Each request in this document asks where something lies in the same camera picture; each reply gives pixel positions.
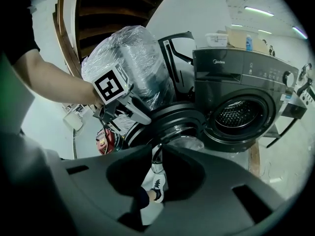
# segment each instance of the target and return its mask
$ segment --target black sleeve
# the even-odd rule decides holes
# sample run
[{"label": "black sleeve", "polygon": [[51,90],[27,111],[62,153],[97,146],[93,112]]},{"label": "black sleeve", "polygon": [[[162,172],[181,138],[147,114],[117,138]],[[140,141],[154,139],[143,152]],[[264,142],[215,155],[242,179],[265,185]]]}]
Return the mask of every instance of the black sleeve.
[{"label": "black sleeve", "polygon": [[32,15],[25,6],[12,8],[5,13],[2,48],[11,64],[26,52],[38,49],[33,32]]}]

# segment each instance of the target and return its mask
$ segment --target blue bottle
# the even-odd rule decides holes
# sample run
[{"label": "blue bottle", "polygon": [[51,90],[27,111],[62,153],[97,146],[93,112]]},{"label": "blue bottle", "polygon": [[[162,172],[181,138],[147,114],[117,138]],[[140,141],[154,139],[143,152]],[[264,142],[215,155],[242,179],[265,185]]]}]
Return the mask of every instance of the blue bottle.
[{"label": "blue bottle", "polygon": [[247,35],[247,38],[246,38],[246,50],[252,51],[252,38],[250,35]]}]

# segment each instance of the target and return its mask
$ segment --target black and white apriltag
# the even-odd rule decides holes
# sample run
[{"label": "black and white apriltag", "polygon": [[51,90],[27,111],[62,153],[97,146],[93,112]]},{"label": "black and white apriltag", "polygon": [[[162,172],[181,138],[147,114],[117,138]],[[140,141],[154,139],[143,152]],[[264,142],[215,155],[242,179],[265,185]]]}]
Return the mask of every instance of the black and white apriltag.
[{"label": "black and white apriltag", "polygon": [[108,105],[128,93],[129,78],[119,63],[99,74],[92,84],[103,102]]}]

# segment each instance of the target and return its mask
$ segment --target staircase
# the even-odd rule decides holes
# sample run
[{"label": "staircase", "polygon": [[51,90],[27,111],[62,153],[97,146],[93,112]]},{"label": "staircase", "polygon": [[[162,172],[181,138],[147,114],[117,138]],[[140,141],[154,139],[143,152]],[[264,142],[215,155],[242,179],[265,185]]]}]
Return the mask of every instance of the staircase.
[{"label": "staircase", "polygon": [[70,73],[80,77],[82,60],[112,33],[125,26],[146,26],[163,0],[73,0],[72,44],[63,21],[63,2],[53,14],[56,34]]}]

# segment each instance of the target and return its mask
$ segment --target ceiling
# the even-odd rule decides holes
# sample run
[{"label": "ceiling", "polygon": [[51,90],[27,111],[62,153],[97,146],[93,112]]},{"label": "ceiling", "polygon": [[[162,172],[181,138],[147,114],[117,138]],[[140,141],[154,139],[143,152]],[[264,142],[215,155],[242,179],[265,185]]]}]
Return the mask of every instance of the ceiling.
[{"label": "ceiling", "polygon": [[[242,28],[233,28],[253,32],[258,32],[257,30],[260,29],[276,35],[302,39],[292,27],[303,28],[283,0],[226,0],[226,3],[232,24],[243,25]],[[274,16],[269,17],[261,13],[245,10],[245,6],[270,12]]]}]

